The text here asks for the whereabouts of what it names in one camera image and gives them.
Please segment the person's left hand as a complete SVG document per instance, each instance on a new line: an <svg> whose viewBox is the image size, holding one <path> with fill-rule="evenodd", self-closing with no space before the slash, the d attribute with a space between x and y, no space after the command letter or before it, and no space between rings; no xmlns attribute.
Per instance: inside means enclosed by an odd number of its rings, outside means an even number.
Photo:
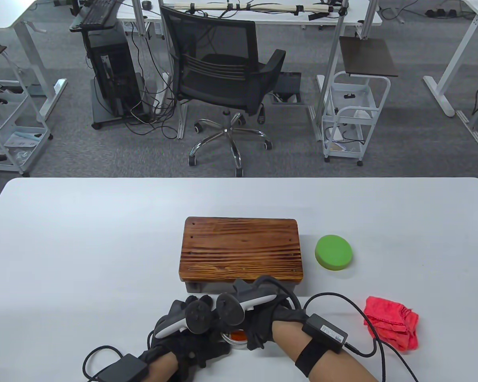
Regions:
<svg viewBox="0 0 478 382"><path fill-rule="evenodd" d="M142 379L143 382L188 381L192 369L205 368L209 360L230 353L230 344L219 337L217 329L208 329L204 333L177 330L162 339L155 336L158 327L173 315L175 309L183 310L196 301L212 305L212 298L208 295L200 298L189 295L185 301L175 300L168 314L161 316L156 323L148 349L139 356L148 365L148 373Z"/></svg>

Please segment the person's right hand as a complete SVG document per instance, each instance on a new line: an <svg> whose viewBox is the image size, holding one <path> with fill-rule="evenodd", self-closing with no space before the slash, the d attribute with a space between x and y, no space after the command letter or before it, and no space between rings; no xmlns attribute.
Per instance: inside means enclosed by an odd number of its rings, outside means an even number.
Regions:
<svg viewBox="0 0 478 382"><path fill-rule="evenodd" d="M247 337L247 349L264 349L266 342L273 342L272 324L275 321L305 323L308 319L304 309L292 309L288 295L281 294L271 302L257 305L253 310L246 311L241 324L228 325L217 319L217 328L221 332L243 330Z"/></svg>

